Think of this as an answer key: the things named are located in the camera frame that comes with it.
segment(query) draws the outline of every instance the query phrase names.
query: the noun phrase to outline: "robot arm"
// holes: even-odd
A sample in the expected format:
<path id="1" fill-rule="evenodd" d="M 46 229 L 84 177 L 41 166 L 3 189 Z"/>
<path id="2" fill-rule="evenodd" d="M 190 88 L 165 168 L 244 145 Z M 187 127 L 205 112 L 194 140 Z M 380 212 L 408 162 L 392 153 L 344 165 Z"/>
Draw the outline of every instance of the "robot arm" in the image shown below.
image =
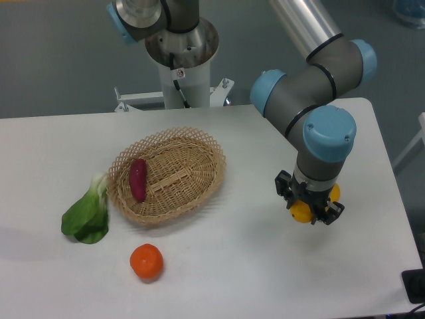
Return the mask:
<path id="1" fill-rule="evenodd" d="M 292 78 L 266 72 L 254 84 L 251 102 L 298 150 L 293 175 L 281 171 L 276 178 L 278 194 L 287 208 L 306 203 L 311 223 L 329 225 L 344 210 L 329 194 L 353 148 L 356 125 L 347 111 L 326 104 L 370 79 L 377 58 L 364 41 L 348 41 L 319 1 L 270 4 L 309 66 Z"/>

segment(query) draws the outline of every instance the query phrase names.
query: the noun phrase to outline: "silver metal tube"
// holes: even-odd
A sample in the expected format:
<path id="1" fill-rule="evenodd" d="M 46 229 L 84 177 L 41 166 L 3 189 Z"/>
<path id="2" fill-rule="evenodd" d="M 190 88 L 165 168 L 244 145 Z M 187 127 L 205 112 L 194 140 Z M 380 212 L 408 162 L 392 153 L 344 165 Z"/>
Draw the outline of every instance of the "silver metal tube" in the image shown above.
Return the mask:
<path id="1" fill-rule="evenodd" d="M 308 191 L 327 191 L 335 185 L 338 178 L 337 176 L 327 181 L 315 181 L 314 179 L 305 176 L 303 172 L 299 169 L 298 164 L 295 165 L 294 177 L 299 184 L 306 183 L 306 189 Z"/>
<path id="2" fill-rule="evenodd" d="M 318 0 L 269 0 L 304 58 L 319 45 L 341 33 Z"/>
<path id="3" fill-rule="evenodd" d="M 159 0 L 116 0 L 116 7 L 126 23 L 140 29 L 154 25 L 162 10 Z"/>

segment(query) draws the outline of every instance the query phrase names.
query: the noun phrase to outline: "woven basket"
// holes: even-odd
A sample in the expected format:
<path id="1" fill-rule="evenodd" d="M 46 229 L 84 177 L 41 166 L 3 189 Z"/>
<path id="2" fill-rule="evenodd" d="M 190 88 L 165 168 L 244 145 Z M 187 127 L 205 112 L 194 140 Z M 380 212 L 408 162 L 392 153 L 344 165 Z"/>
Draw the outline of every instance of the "woven basket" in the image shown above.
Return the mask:
<path id="1" fill-rule="evenodd" d="M 131 163 L 147 164 L 146 200 L 138 203 L 129 187 Z M 124 150 L 109 168 L 108 196 L 128 219 L 154 225 L 204 203 L 220 186 L 226 167 L 221 147 L 196 128 L 172 128 Z"/>

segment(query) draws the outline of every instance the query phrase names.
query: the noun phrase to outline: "black cable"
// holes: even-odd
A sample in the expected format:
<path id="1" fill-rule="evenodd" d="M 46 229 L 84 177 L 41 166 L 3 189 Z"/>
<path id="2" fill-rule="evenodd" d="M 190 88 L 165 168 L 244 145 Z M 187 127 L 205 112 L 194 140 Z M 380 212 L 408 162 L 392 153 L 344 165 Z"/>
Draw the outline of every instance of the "black cable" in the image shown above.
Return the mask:
<path id="1" fill-rule="evenodd" d="M 175 67 L 174 67 L 174 58 L 175 58 L 174 53 L 170 53 L 170 55 L 169 55 L 169 64 L 170 64 L 170 70 L 171 71 L 172 70 L 175 70 Z M 183 91 L 181 90 L 179 81 L 178 80 L 173 80 L 173 83 L 174 83 L 175 89 L 177 91 L 179 91 L 179 93 L 180 93 L 180 96 L 181 96 L 181 99 L 183 101 L 183 105 L 185 106 L 185 108 L 191 108 L 191 106 L 189 105 L 189 103 L 187 102 L 187 100 L 185 98 L 185 95 L 183 94 Z"/>
<path id="2" fill-rule="evenodd" d="M 417 306 L 416 308 L 413 308 L 406 316 L 404 316 L 404 319 L 411 319 L 413 316 L 420 318 L 415 314 L 415 312 L 418 311 L 419 309 L 423 308 L 423 307 L 425 307 L 425 303 Z"/>

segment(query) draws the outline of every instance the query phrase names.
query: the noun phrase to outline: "green leafy vegetable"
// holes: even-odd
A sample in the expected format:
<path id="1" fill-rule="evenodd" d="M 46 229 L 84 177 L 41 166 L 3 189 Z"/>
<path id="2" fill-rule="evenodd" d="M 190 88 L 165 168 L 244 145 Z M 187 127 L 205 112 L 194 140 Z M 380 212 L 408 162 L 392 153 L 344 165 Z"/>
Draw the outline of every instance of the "green leafy vegetable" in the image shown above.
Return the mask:
<path id="1" fill-rule="evenodd" d="M 62 216 L 62 233 L 85 244 L 100 241 L 108 232 L 106 201 L 106 174 L 97 173 L 84 196 Z"/>

